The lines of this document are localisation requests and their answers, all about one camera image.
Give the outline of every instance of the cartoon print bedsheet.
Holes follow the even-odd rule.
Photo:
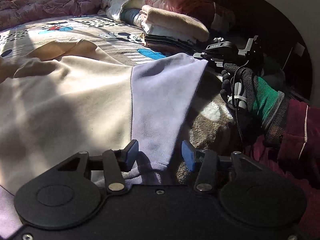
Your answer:
[[[141,29],[100,16],[57,17],[19,25],[0,33],[2,57],[22,56],[52,40],[87,39],[125,65],[140,65],[165,55],[147,49]]]

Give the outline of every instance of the cable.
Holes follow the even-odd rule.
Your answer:
[[[241,132],[241,129],[240,129],[240,125],[239,125],[239,120],[238,120],[238,107],[237,107],[237,103],[235,105],[235,84],[236,84],[236,75],[237,75],[237,72],[240,68],[243,68],[244,66],[247,65],[247,63],[249,62],[249,60],[247,60],[247,62],[238,67],[235,71],[235,74],[233,76],[233,82],[232,82],[232,93],[231,93],[231,96],[232,96],[232,106],[233,108],[236,110],[236,124],[237,124],[237,127],[238,127],[238,132],[239,132],[239,135],[240,135],[240,139],[241,139],[241,145],[242,145],[242,148],[244,147],[243,145],[243,135],[242,135],[242,132]]]

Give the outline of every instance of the beige cloth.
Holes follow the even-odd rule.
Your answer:
[[[10,193],[78,151],[131,140],[132,67],[88,40],[0,58],[0,185]]]
[[[140,11],[144,22],[181,32],[201,42],[209,39],[209,31],[200,21],[187,15],[144,5]]]

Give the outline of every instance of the wall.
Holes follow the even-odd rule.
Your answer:
[[[281,11],[303,37],[313,65],[311,103],[320,107],[320,0],[265,1]]]

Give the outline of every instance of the maroon garment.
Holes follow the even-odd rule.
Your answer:
[[[320,237],[320,109],[291,99],[279,152],[263,140],[259,136],[246,155],[302,188],[308,204],[299,226],[310,237]]]

